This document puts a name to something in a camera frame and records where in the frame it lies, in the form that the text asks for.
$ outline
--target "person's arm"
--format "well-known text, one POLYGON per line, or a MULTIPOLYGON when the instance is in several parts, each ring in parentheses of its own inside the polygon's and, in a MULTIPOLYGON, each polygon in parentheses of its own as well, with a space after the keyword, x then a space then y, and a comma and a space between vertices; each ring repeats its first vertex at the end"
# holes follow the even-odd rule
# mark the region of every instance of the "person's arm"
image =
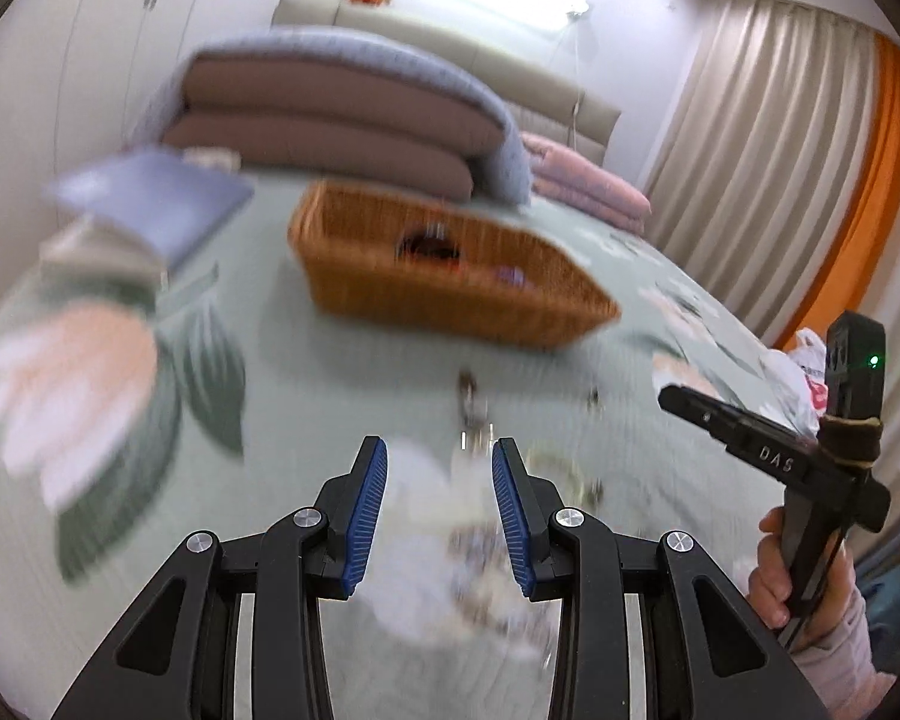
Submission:
MULTIPOLYGON (((783 508, 769 512, 760 521, 760 530, 767 536, 757 548, 746 600, 768 627, 778 629, 790 619, 785 602, 792 590, 780 552, 783 508)), ((845 547, 830 567, 820 608, 804 626, 794 662, 834 720, 862 720, 893 684, 892 676, 874 669, 866 606, 845 547)))

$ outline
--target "sleeve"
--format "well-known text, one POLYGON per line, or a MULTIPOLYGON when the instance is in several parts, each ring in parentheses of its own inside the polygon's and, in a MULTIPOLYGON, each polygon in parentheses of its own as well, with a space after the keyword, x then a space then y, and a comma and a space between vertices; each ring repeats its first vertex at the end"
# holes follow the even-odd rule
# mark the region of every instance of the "sleeve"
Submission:
POLYGON ((794 662, 834 720, 863 720, 893 685, 895 677, 874 669, 860 591, 831 634, 794 655, 794 662))

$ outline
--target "cabinet door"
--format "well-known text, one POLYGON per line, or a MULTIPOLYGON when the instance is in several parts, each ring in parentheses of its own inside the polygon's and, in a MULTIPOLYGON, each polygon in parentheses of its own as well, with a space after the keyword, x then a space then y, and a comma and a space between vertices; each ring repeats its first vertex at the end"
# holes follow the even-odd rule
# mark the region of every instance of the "cabinet door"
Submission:
POLYGON ((60 85, 58 172, 121 148, 130 66, 148 1, 82 1, 60 85))
POLYGON ((125 138, 130 136, 154 92, 173 74, 195 1, 151 0, 133 55, 124 108, 125 138))
POLYGON ((14 0, 0 19, 0 297, 58 229, 41 199, 53 177, 56 97, 80 0, 14 0))

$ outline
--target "red logo on bag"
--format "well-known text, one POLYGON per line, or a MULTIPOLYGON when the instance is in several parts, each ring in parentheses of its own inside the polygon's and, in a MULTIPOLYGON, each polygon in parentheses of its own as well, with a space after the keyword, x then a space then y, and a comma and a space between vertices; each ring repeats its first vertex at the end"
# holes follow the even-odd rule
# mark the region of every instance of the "red logo on bag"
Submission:
POLYGON ((823 382, 815 382, 809 376, 804 377, 807 380, 807 386, 810 388, 810 400, 817 415, 821 415, 826 411, 826 397, 828 390, 823 382))

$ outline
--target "headboard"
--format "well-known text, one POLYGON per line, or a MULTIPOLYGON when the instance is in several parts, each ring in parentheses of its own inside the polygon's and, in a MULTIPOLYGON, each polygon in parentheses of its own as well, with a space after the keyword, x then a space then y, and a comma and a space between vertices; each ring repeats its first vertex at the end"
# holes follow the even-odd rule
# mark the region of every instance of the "headboard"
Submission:
POLYGON ((280 0, 274 25, 346 26, 391 38, 453 62, 476 76, 509 105, 520 129, 535 132, 576 149, 602 165, 610 133, 620 111, 570 81, 473 40, 463 33, 386 8, 353 5, 341 0, 280 0))

